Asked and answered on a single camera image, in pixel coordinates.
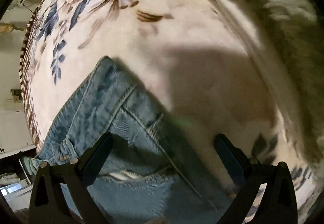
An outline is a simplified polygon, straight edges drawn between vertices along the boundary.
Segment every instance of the blue denim jeans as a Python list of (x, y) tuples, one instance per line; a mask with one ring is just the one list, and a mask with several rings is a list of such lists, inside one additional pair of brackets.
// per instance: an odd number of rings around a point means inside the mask
[[(143, 224), (164, 215), (171, 224), (215, 224), (231, 204), (163, 109), (108, 57), (66, 102), (29, 165), (36, 170), (43, 161), (79, 158), (105, 132), (115, 134), (113, 149), (87, 189), (111, 223)], [(135, 177), (121, 180), (116, 173)]]

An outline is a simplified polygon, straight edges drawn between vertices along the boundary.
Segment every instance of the wall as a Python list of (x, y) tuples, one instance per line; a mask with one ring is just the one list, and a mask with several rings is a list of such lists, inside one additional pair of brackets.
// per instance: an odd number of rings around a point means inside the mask
[[(38, 3), (38, 0), (26, 0), (25, 5), (34, 11)], [(31, 16), (32, 12), (26, 7), (17, 6), (6, 11), (1, 22), (24, 28)], [(10, 90), (20, 89), (19, 59), (24, 34), (14, 30), (0, 35), (0, 147), (5, 152), (32, 144), (24, 111), (4, 109), (4, 101), (12, 99)]]

